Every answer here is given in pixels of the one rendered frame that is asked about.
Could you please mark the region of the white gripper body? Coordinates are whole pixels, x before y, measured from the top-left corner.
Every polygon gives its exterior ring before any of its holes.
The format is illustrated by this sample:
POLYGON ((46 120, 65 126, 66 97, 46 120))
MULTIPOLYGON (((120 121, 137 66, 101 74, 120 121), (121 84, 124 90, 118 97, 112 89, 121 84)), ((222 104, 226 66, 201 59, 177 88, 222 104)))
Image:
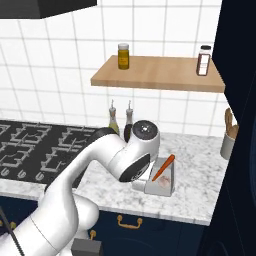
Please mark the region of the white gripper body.
POLYGON ((145 194, 149 194, 151 192, 149 180, 138 179, 132 183, 132 188, 136 191, 144 192, 145 194))

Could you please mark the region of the pale garlic bulb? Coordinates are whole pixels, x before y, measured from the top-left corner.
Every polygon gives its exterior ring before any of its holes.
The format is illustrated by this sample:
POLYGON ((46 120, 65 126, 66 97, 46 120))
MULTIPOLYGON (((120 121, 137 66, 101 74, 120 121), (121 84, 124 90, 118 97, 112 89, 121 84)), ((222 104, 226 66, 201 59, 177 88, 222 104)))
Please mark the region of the pale garlic bulb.
POLYGON ((162 187, 162 188, 166 188, 170 185, 170 178, 167 176, 161 176, 158 179, 158 184, 162 187))

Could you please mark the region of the orange carrot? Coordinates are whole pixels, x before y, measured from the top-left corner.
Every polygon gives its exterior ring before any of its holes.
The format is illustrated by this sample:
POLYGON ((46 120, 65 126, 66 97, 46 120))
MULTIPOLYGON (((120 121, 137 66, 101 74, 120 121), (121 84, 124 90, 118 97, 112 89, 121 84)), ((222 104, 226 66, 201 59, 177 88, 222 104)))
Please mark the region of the orange carrot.
POLYGON ((164 170, 175 160, 175 155, 171 154, 165 162, 162 164, 160 169, 156 172, 155 176, 152 178, 152 182, 156 181, 161 174, 164 172, 164 170))

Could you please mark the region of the navy drawer front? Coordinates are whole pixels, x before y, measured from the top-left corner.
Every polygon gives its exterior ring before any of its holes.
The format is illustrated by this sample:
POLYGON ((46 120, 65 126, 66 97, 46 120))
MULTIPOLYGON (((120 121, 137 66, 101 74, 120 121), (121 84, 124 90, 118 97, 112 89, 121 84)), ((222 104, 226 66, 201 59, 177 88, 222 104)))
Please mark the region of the navy drawer front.
POLYGON ((104 256, 197 256, 204 227, 196 224, 100 211, 93 226, 95 239, 102 242, 104 256))

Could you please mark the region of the dark vinegar bottle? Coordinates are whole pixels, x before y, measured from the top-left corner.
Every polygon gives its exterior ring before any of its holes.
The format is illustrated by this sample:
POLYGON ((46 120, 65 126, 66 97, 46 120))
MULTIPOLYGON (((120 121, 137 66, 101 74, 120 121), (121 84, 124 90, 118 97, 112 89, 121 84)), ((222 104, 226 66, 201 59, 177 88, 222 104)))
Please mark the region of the dark vinegar bottle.
POLYGON ((124 140, 130 139, 131 128, 133 126, 133 109, 131 108, 131 100, 129 100, 128 108, 126 109, 126 125, 124 128, 124 140))

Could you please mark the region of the olive oil bottle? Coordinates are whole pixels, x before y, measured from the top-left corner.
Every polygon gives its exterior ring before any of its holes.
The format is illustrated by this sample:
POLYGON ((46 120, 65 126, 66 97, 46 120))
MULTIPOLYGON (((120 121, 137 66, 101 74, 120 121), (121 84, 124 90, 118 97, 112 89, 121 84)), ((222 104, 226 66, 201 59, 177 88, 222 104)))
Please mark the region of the olive oil bottle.
POLYGON ((110 115, 109 127, 112 128, 117 134, 120 134, 119 126, 116 121, 116 108, 114 107, 113 102, 109 108, 109 115, 110 115))

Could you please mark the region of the white utensil pot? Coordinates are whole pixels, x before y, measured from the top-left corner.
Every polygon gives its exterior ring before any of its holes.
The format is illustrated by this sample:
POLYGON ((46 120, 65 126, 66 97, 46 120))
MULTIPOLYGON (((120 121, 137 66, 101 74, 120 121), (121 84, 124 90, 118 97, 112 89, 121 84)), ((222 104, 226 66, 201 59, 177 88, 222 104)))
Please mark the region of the white utensil pot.
POLYGON ((225 160, 230 159, 234 144, 235 144, 235 139, 230 137, 228 134, 225 134, 223 137, 223 141, 220 149, 220 155, 225 160))

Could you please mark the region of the black gas hob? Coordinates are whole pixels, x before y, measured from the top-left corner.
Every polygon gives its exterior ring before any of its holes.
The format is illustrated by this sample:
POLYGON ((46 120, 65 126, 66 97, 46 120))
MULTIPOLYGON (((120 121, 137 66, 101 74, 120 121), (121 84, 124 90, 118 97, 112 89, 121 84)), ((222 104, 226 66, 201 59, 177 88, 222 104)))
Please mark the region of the black gas hob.
POLYGON ((0 119, 0 178, 49 185, 96 131, 0 119))

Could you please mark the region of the wooden spoon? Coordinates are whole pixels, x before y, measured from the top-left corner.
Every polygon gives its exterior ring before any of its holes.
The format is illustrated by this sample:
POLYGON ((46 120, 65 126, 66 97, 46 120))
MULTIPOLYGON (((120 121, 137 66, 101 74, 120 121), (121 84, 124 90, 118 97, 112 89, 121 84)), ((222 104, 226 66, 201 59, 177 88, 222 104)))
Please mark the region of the wooden spoon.
POLYGON ((233 116, 230 108, 225 110, 225 125, 226 125, 226 133, 229 134, 229 130, 232 128, 232 120, 233 116))
POLYGON ((233 139, 236 138, 237 134, 238 134, 238 130, 239 130, 239 125, 236 124, 234 126, 232 126, 230 129, 229 129, 229 136, 233 139))

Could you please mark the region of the navy cupboard door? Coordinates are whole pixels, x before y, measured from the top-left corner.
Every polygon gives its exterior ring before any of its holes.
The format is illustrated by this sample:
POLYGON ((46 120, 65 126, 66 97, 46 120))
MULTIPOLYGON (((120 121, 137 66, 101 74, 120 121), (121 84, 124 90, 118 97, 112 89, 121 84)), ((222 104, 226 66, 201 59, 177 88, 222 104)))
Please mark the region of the navy cupboard door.
POLYGON ((18 226, 37 209, 38 202, 34 200, 0 196, 0 207, 4 211, 8 222, 10 223, 13 221, 18 226))

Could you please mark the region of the yellow spice jar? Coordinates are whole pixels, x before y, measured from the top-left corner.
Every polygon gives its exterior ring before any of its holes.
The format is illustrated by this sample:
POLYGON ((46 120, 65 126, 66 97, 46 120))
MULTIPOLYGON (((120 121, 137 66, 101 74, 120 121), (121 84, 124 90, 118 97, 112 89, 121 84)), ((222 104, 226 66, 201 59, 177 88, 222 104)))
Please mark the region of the yellow spice jar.
POLYGON ((122 70, 129 68, 129 45, 127 43, 118 45, 118 68, 122 70))

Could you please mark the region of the brown jar with black lid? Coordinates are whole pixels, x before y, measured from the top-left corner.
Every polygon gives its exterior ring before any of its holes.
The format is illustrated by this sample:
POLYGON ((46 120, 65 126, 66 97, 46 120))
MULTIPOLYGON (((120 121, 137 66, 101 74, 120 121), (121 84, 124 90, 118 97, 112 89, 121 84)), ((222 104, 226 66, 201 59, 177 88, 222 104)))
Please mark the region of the brown jar with black lid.
POLYGON ((197 59, 196 73, 198 76, 206 76, 208 74, 210 59, 211 47, 209 45, 202 45, 197 59))

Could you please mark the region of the dark range hood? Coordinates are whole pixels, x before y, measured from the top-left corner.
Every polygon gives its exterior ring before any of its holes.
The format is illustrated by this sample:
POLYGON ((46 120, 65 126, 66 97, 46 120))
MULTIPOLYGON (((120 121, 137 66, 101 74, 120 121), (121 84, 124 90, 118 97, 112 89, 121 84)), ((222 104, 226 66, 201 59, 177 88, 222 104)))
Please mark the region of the dark range hood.
POLYGON ((0 19, 42 19, 97 5, 97 0, 0 0, 0 19))

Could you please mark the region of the wooden wall shelf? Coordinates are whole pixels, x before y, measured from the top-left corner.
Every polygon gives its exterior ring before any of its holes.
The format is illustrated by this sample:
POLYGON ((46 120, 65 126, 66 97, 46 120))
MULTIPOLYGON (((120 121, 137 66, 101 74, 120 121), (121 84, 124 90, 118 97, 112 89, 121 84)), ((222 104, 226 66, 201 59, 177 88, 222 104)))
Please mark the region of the wooden wall shelf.
POLYGON ((208 74, 196 74, 197 59, 185 57, 131 56, 128 70, 118 68, 111 56, 91 78, 92 86, 163 89, 223 93, 225 84, 213 61, 208 74))

